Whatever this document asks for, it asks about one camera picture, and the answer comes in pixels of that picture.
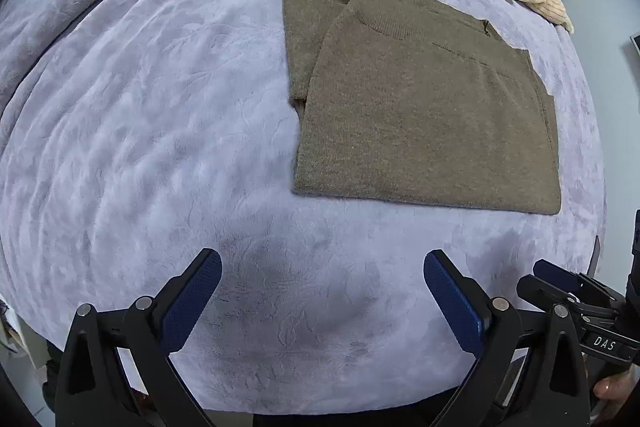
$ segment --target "dark gray garment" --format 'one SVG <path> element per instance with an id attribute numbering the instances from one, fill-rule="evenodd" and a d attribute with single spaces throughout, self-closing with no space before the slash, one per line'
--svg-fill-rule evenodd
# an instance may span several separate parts
<path id="1" fill-rule="evenodd" d="M 434 0 L 283 2 L 297 193 L 559 212 L 554 101 L 528 52 Z"/>

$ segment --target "lavender blanket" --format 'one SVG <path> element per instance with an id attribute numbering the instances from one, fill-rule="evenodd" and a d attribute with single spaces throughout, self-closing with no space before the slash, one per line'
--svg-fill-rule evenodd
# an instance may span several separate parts
<path id="1" fill-rule="evenodd" d="M 439 0 L 530 51 L 555 97 L 557 216 L 292 194 L 282 0 L 8 0 L 0 11 L 0 292 L 63 347 L 203 247 L 222 282 L 172 355 L 208 409 L 398 406 L 470 365 L 422 278 L 442 248 L 489 295 L 536 259 L 586 270 L 600 138 L 569 35 L 505 0 Z M 140 386 L 127 363 L 129 377 Z"/>

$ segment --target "gray cloth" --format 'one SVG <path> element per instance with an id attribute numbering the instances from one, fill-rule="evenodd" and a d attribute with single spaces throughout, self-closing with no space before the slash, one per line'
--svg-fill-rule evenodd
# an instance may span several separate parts
<path id="1" fill-rule="evenodd" d="M 560 211 L 556 110 L 526 51 L 434 0 L 344 1 L 283 0 L 297 193 Z"/>
<path id="2" fill-rule="evenodd" d="M 530 50 L 556 101 L 558 215 L 292 194 L 282 0 L 23 0 L 0 21 L 0 293 L 63 347 L 79 304 L 128 307 L 212 247 L 222 281 L 171 355 L 206 409 L 347 412 L 459 384 L 473 357 L 426 252 L 517 303 L 537 259 L 587 269 L 604 187 L 567 32 L 517 3 L 439 1 Z"/>

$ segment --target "bed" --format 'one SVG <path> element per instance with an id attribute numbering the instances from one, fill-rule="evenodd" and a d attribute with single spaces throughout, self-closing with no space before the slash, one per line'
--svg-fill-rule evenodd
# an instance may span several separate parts
<path id="1" fill-rule="evenodd" d="M 442 248 L 522 304 L 515 284 L 537 259 L 587 270 L 606 211 L 565 29 L 505 0 L 439 1 L 530 51 L 555 97 L 559 214 L 293 194 L 282 0 L 7 0 L 2 295 L 62 348 L 80 303 L 128 307 L 211 247 L 222 281 L 172 355 L 204 408 L 353 412 L 460 383 L 472 360 L 424 283 L 425 254 Z"/>

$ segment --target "fleece blanket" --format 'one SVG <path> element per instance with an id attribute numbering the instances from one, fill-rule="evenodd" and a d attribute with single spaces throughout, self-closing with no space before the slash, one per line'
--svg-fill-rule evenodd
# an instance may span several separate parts
<path id="1" fill-rule="evenodd" d="M 529 50 L 556 103 L 558 215 L 294 195 L 282 0 L 18 0 L 0 12 L 2 295 L 63 347 L 80 303 L 128 307 L 211 247 L 222 281 L 172 355 L 203 407 L 351 412 L 460 383 L 472 361 L 425 254 L 518 304 L 537 259 L 586 270 L 604 186 L 565 29 L 439 1 Z"/>

